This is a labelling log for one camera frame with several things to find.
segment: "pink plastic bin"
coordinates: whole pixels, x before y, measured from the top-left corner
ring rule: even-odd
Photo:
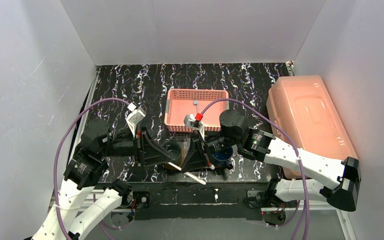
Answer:
[[[332,159],[357,158],[347,132],[320,76],[279,77],[268,91],[268,116],[298,148]],[[273,134],[290,143],[272,127]],[[283,168],[288,179],[299,172]]]
[[[197,114],[198,100],[199,112],[216,99],[228,98],[225,90],[200,90],[200,89],[170,89],[165,106],[164,123],[170,132],[190,133],[192,129],[185,127],[184,119],[188,114]],[[211,106],[204,114],[202,121],[206,124],[206,131],[220,131],[219,116],[229,109],[229,102],[221,101]]]

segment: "pink plastic basket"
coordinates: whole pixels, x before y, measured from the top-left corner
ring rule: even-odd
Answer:
[[[226,90],[170,89],[165,106],[164,123],[170,132],[190,133],[192,129],[185,127],[183,121],[186,115],[197,114],[195,100],[198,100],[198,110],[202,112],[212,101],[228,97],[229,93]],[[202,119],[206,125],[205,130],[220,131],[219,116],[228,109],[227,101],[217,102],[211,106]]]

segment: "marble pattern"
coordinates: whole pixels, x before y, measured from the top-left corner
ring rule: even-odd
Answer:
[[[285,63],[231,63],[231,64],[153,64],[153,65],[106,65],[97,69],[97,83],[92,102],[116,97],[134,102],[146,111],[141,126],[148,128],[150,135],[159,144],[174,140],[183,146],[187,138],[169,132],[164,124],[167,93],[169,89],[215,89],[226,90],[230,98],[244,101],[267,116],[266,101],[269,88],[281,76],[288,76]],[[247,116],[250,126],[272,132],[268,123],[245,111],[242,106],[230,103]],[[113,131],[126,128],[127,107],[119,102],[105,102],[92,109],[88,120],[107,120]],[[206,169],[195,172],[207,182],[267,182],[280,174],[280,168],[234,155],[232,170]],[[180,172],[163,168],[139,167],[133,157],[109,157],[109,169],[102,182],[119,178],[129,182],[191,182]]]

